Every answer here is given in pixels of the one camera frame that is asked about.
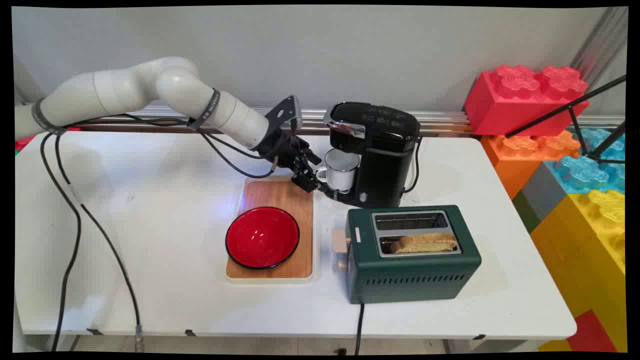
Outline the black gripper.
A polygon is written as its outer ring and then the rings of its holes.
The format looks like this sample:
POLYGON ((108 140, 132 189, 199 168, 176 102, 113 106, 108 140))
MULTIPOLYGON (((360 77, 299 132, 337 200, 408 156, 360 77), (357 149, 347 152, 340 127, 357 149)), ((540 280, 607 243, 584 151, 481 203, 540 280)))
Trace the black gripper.
POLYGON ((291 170, 294 173, 291 181, 306 193, 318 189, 318 180, 309 162, 318 166, 322 159, 313 153, 310 145, 301 137, 275 130, 256 146, 256 152, 269 162, 274 162, 275 157, 278 157, 277 167, 291 170))

